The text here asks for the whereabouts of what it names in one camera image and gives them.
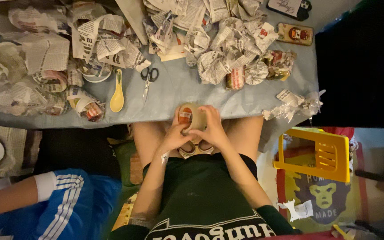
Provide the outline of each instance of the phone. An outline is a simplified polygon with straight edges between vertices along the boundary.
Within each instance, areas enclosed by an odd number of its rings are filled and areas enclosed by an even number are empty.
[[[308,0],[269,0],[266,8],[292,19],[303,21],[309,18],[312,4]]]
[[[311,46],[314,39],[314,29],[309,26],[279,23],[278,35],[278,41]]]

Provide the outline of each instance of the yellow plastic stool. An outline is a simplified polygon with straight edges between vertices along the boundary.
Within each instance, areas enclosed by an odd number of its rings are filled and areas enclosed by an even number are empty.
[[[349,139],[345,136],[324,132],[317,128],[293,127],[285,132],[292,137],[315,142],[316,167],[287,164],[284,161],[283,139],[278,140],[279,161],[274,167],[299,172],[316,177],[323,177],[339,182],[349,182]]]

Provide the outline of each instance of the dark green shirt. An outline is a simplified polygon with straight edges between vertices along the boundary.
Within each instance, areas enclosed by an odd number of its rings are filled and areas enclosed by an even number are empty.
[[[230,178],[225,162],[209,155],[169,159],[156,222],[152,229],[126,225],[114,234],[121,239],[146,240],[233,240],[294,234],[273,206],[251,208]]]

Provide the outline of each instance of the tape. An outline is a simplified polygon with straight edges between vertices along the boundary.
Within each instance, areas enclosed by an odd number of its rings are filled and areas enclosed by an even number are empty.
[[[190,123],[189,127],[183,129],[182,134],[189,133],[192,129],[204,131],[207,127],[207,116],[205,111],[199,110],[198,104],[187,102],[180,106],[179,123]]]

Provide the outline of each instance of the yellow plastic spoon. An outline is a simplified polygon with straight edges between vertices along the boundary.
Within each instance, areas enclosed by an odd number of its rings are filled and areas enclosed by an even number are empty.
[[[112,96],[112,99],[110,99],[110,109],[113,112],[121,111],[122,107],[124,106],[124,95],[122,94],[121,75],[122,75],[122,71],[121,69],[118,69],[116,73],[115,92],[114,92],[114,95]]]

